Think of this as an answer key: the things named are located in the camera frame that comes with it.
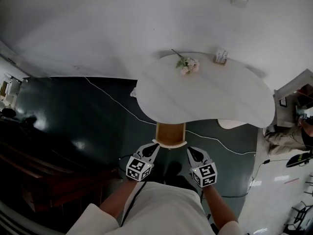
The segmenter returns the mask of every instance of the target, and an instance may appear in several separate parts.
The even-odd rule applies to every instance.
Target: khaki pants
[[[268,155],[278,155],[292,150],[308,151],[302,139],[302,128],[295,126],[283,132],[270,132],[265,139],[270,143]]]

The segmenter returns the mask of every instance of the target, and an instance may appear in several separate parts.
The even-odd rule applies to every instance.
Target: forearm
[[[214,223],[219,230],[230,221],[238,222],[235,214],[213,186],[204,187],[203,192],[211,210]]]
[[[313,125],[310,125],[305,121],[302,121],[301,125],[305,133],[308,134],[310,137],[313,137]]]
[[[137,185],[135,180],[125,181],[119,189],[113,192],[101,205],[100,209],[117,218],[121,211],[123,211],[124,206],[128,197],[131,195],[133,189]]]

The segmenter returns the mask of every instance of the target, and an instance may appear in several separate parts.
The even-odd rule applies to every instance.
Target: kidney-shaped table
[[[142,111],[156,122],[179,124],[201,119],[230,119],[257,127],[271,124],[275,106],[271,90],[241,63],[214,64],[212,54],[184,53],[198,59],[200,70],[182,75],[179,57],[152,62],[137,82]]]

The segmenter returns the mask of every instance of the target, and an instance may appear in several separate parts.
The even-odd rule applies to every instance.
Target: dark floor
[[[153,122],[141,111],[136,99],[130,97],[136,81],[113,78],[90,80],[140,119]],[[76,146],[77,152],[63,155],[87,167],[114,165],[119,157],[134,153],[155,137],[155,126],[138,121],[85,78],[29,79],[28,83],[22,84],[17,111],[20,118],[35,116],[36,128],[68,139]],[[248,124],[224,130],[212,119],[187,123],[186,128],[203,136],[218,138],[226,147],[239,153],[256,149],[257,128]],[[217,141],[199,138],[188,132],[186,141],[188,146],[206,150],[216,163],[216,188],[221,195],[246,193],[254,154],[239,156],[225,150]],[[186,146],[174,150],[160,149],[156,162],[163,165],[164,170],[172,160],[182,163],[181,175],[195,186],[189,176]],[[121,161],[121,167],[125,168],[126,163],[127,158]],[[245,198],[225,198],[225,201],[239,216]],[[208,213],[205,200],[203,206]]]

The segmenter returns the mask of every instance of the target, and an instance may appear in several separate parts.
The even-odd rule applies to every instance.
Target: pink flower
[[[187,58],[187,63],[188,63],[188,65],[194,66],[196,62],[195,62],[194,59],[188,57],[188,58]]]
[[[198,72],[198,71],[199,71],[199,65],[195,65],[195,66],[194,66],[194,71],[195,71],[195,72]]]
[[[194,66],[188,65],[188,69],[189,69],[191,72],[193,72],[193,71],[194,71]]]
[[[189,69],[188,69],[187,66],[185,66],[184,68],[182,68],[182,69],[180,70],[180,73],[183,74],[183,75],[186,75],[187,72],[189,72]]]

